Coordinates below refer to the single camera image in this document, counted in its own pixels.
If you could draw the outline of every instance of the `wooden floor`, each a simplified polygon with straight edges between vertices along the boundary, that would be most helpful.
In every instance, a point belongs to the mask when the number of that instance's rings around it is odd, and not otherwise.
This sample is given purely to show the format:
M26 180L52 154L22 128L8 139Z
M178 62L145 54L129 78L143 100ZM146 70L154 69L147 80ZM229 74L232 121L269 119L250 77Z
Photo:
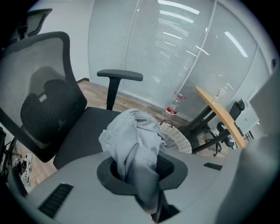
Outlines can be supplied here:
M106 108L107 89L105 87L87 81L80 82L79 86L87 99L87 106L103 109ZM164 117L162 116L162 110L128 95L118 93L113 110L123 112L131 108L137 108L143 112L147 112L159 122L164 119ZM174 123L174 126L177 128L189 123L188 121L177 116L174 116L174 118L172 118L172 121ZM211 138L211 135L203 134L199 136L199 143L204 144L205 139L207 138ZM199 152L199 154L204 156L213 156L214 148L215 146L212 146L211 148ZM228 151L231 150L224 145L222 146L222 148L223 150L218 154L218 157L224 157L228 154ZM22 154L23 156L30 152L19 142L17 142L16 144L15 151ZM53 165L53 159L47 163L42 163L35 155L33 155L31 161L30 186L34 187L38 185L54 172L56 172L56 168Z

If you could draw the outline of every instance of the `black desk frame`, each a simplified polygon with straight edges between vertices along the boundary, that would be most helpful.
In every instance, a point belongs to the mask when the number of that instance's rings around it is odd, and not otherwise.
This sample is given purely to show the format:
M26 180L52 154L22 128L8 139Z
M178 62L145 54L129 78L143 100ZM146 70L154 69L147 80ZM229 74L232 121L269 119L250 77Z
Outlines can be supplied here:
M212 120L216 114L212 112L206 119L204 119L212 111L210 106L207 106L188 126L180 127L181 133L189 140L192 145L192 154L196 154L219 141L222 141L230 133L225 129L222 133L216 136L213 140L208 141L203 145L199 145L197 135L204 132L209 132L208 122Z

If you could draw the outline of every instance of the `baseboard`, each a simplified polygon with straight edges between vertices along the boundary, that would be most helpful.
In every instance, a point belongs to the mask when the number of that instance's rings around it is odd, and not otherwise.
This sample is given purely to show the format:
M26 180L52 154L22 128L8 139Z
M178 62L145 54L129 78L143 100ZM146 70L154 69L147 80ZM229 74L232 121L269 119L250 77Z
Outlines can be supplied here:
M165 109L164 107L162 107L162 106L160 106L160 105L158 105L158 104L156 104L156 103L154 103L154 102L151 102L151 101L149 101L149 100L146 100L146 99L144 99L143 97L139 97L139 96L137 96L137 95L135 95L135 94L131 94L131 93L126 92L126 91L121 91L121 92L122 92L123 94L125 94L125 95L134 97L134 98L136 98L136 99L139 99L139 100L141 100L141 101L144 101L145 103L151 104L151 105L153 105L153 106L155 106L155 107L157 107L157 108L159 108L159 109L161 109L161 110ZM186 121L189 121L189 122L191 122L191 121L193 120L193 119L190 119L188 116L186 116L186 115L184 115L184 114L182 114L182 113L179 113L179 112L178 112L176 115L177 115L178 117L180 117L180 118L186 120Z
M82 78L82 79L79 79L79 80L77 81L77 83L82 82L82 81L88 81L88 82L89 82L89 78Z

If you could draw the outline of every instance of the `desk leg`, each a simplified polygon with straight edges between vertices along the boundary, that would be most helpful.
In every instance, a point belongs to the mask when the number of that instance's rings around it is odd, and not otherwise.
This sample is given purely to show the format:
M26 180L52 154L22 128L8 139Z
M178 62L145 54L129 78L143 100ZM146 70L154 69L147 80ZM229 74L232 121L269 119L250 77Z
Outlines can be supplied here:
M215 112L212 112L204 121L202 121L196 128L192 130L192 133L195 135L200 134L203 130L203 126L207 125L210 120L216 116Z
M201 145L201 146L199 146L197 148L192 149L192 154L196 154L196 153L198 153L198 152L200 152L200 151L202 151L202 150L204 150L204 149L206 149L206 148L216 144L217 142L222 141L228 135L230 135L230 133L226 129L226 130L223 131L222 134L216 136L213 140L211 140L211 141L209 141L209 142L207 142L207 143L205 143L205 144L203 144L203 145Z
M184 136L189 141L189 143L192 146L192 149L197 148L200 146L200 143L198 141L197 135L194 135L191 131L185 131Z
M206 117L210 112L212 111L210 106L207 106L188 126L181 126L179 127L179 131L185 135L185 133L188 133L191 129L196 127L196 125L199 124L199 122Z

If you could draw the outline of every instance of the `chair seat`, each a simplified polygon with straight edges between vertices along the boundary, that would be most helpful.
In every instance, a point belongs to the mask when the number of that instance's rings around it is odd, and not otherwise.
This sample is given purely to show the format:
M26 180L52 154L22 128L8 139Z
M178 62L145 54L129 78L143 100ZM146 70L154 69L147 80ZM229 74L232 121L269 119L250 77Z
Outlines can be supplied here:
M120 112L87 107L69 131L53 161L57 169L67 163L102 152L99 136Z

